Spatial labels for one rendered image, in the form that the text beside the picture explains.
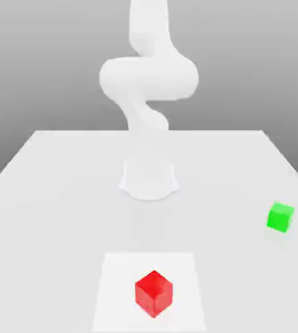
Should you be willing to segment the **small green cube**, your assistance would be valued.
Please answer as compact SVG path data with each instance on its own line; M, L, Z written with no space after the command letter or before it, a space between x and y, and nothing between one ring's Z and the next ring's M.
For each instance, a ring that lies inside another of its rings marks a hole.
M276 231L286 233L290 227L295 208L280 202L274 202L267 218L266 226Z

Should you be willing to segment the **small red cube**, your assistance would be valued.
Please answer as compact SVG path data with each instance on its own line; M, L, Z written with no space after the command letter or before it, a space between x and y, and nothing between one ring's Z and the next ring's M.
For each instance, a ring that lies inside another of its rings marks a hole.
M135 302L152 318L156 318L173 301L173 284L157 271L135 282Z

